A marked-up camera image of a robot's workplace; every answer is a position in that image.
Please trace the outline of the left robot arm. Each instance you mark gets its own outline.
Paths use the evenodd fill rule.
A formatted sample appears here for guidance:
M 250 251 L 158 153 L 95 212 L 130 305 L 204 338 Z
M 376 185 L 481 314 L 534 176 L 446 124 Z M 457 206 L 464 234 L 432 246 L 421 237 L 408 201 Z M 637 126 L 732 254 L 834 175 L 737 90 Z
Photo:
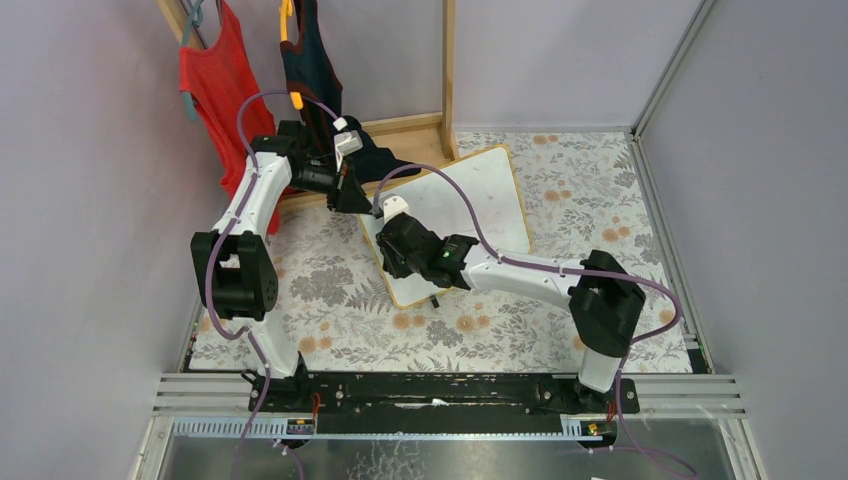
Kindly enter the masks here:
M 311 155 L 292 135 L 255 137 L 225 213 L 191 239 L 198 288 L 213 327 L 227 340 L 247 338 L 267 378 L 293 377 L 302 363 L 284 329 L 266 317 L 279 294 L 266 235 L 280 197 L 293 188 L 323 196 L 332 212 L 367 214 L 372 209 L 352 159 L 364 149 L 364 137 L 344 119 L 334 126 L 337 132 L 324 155 Z

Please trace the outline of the navy tank top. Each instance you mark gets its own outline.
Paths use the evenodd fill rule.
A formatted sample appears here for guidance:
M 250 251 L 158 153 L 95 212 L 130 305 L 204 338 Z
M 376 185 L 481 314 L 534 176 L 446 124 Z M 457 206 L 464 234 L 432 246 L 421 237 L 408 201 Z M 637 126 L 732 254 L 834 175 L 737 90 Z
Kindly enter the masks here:
M 318 22 L 318 5 L 315 1 L 294 1 L 297 37 L 294 54 L 297 72 L 290 83 L 304 99 L 301 119 L 309 132 L 310 142 L 324 160 L 334 160 L 333 137 L 338 130 L 333 125 L 337 117 L 359 132 L 363 147 L 347 159 L 354 165 L 356 178 L 361 183 L 382 180 L 389 172 L 407 163 L 395 157 L 385 147 L 379 147 L 363 131 L 360 122 L 342 113 L 343 86 L 336 77 L 331 60 L 325 50 Z

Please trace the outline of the wooden clothes rack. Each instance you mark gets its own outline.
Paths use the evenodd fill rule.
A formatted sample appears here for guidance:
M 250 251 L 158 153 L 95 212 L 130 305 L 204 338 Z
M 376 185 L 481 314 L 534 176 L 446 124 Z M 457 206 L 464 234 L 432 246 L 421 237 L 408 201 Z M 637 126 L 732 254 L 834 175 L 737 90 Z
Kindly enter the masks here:
M 456 1 L 442 1 L 442 111 L 373 120 L 362 123 L 378 146 L 387 147 L 407 161 L 442 167 L 460 158 L 453 131 L 453 70 Z M 188 9 L 183 1 L 156 4 L 178 43 L 183 39 Z M 282 197 L 279 209 L 302 210 L 325 206 L 324 197 L 298 193 Z

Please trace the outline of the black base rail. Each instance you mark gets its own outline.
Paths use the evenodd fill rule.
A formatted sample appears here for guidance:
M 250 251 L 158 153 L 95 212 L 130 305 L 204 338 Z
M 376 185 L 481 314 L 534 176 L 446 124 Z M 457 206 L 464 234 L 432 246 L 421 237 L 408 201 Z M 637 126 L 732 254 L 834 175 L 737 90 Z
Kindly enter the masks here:
M 548 434 L 562 416 L 640 410 L 635 384 L 598 393 L 573 375 L 470 373 L 353 373 L 299 370 L 267 380 L 257 371 L 241 377 L 251 386 L 250 407 L 303 414 L 320 434 Z

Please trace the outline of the yellow clothes hanger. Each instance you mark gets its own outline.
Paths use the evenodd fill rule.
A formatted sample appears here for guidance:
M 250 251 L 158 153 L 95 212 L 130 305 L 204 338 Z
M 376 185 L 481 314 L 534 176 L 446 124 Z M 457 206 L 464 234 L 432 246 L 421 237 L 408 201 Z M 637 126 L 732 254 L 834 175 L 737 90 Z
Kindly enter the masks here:
M 292 0 L 283 0 L 279 6 L 279 40 L 280 50 L 285 69 L 286 88 L 289 92 L 291 104 L 295 110 L 304 108 L 304 100 L 299 90 L 290 85 L 293 75 L 297 72 L 294 54 L 296 44 L 289 40 L 289 19 L 295 14 L 295 6 Z

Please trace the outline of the floral table mat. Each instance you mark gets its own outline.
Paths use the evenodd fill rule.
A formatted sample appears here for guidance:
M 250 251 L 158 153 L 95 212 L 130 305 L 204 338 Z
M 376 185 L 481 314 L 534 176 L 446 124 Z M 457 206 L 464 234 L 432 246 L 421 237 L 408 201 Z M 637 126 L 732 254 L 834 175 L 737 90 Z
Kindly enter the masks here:
M 532 250 L 578 258 L 603 250 L 633 275 L 666 279 L 621 132 L 460 133 L 468 155 L 511 152 Z M 584 352 L 569 314 L 498 292 L 454 290 L 397 308 L 359 221 L 324 207 L 286 211 L 269 238 L 279 321 L 309 369 L 573 372 Z

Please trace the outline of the aluminium frame post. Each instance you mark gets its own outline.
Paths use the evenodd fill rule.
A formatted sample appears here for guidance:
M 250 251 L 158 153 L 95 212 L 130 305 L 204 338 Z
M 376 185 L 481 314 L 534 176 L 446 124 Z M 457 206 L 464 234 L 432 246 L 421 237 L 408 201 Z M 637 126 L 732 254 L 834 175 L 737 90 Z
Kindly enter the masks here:
M 707 23 L 717 3 L 717 0 L 701 0 L 698 3 L 692 18 L 687 24 L 680 41 L 672 52 L 668 63 L 664 67 L 645 107 L 632 127 L 631 134 L 635 140 L 639 140 L 644 136 L 651 119 L 660 107 L 660 104 L 662 103 L 667 90 L 671 86 L 671 83 L 675 79 L 681 64 L 685 60 L 695 41 L 698 39 L 700 32 Z

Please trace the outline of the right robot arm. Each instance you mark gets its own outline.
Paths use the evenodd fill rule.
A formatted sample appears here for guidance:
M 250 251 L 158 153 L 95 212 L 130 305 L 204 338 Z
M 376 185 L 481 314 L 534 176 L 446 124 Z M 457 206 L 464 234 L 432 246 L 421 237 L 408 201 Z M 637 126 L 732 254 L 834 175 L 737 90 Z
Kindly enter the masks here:
M 376 244 L 384 271 L 395 279 L 418 276 L 444 289 L 503 291 L 569 312 L 586 348 L 579 383 L 600 393 L 613 387 L 646 295 L 609 253 L 593 250 L 577 261 L 517 254 L 479 234 L 441 237 L 407 213 L 386 221 Z

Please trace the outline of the teal clothes hanger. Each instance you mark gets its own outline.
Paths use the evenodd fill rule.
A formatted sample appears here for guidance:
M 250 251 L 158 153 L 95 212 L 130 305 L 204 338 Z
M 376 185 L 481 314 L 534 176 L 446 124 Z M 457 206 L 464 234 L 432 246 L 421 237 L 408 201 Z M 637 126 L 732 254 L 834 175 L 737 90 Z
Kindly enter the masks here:
M 189 2 L 189 10 L 186 15 L 186 19 L 183 22 L 183 26 L 181 28 L 180 33 L 180 52 L 179 52 L 179 66 L 180 66 L 180 87 L 179 93 L 182 99 L 183 108 L 186 113 L 187 118 L 196 123 L 200 120 L 197 107 L 196 100 L 191 92 L 191 61 L 193 60 L 192 54 L 194 50 L 190 47 L 190 42 L 192 35 L 195 33 L 196 28 L 201 26 L 203 23 L 204 14 L 202 11 L 203 0 L 190 1 Z

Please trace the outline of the whiteboard with yellow frame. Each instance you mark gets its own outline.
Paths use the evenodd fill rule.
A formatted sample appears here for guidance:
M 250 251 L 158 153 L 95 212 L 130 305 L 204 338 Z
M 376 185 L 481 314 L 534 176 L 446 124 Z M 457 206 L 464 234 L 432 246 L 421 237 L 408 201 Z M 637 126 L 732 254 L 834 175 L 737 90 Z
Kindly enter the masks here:
M 443 166 L 449 176 L 470 200 L 487 241 L 499 250 L 529 254 L 533 251 L 532 234 L 526 219 L 523 197 L 518 187 L 509 149 L 495 145 Z M 451 234 L 476 236 L 473 221 L 464 201 L 441 176 L 423 171 L 416 178 L 397 185 L 387 183 L 380 193 L 380 205 L 394 196 L 407 204 L 406 212 L 426 229 L 446 237 Z M 440 298 L 447 290 L 438 288 L 413 274 L 395 279 L 382 269 L 383 255 L 376 235 L 384 225 L 382 219 L 362 215 L 360 224 L 377 262 L 377 270 L 387 285 L 388 294 L 398 308 L 426 303 L 432 296 Z

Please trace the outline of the red mesh tank top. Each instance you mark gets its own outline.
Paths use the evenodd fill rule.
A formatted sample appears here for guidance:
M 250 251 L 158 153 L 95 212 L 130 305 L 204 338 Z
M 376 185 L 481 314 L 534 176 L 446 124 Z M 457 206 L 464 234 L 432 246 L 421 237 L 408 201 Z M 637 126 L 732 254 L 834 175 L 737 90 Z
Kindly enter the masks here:
M 216 3 L 221 25 L 216 42 L 195 49 L 191 61 L 191 92 L 224 167 L 220 185 L 233 198 L 243 178 L 247 153 L 237 127 L 242 104 L 259 92 L 249 64 L 241 24 L 230 6 Z

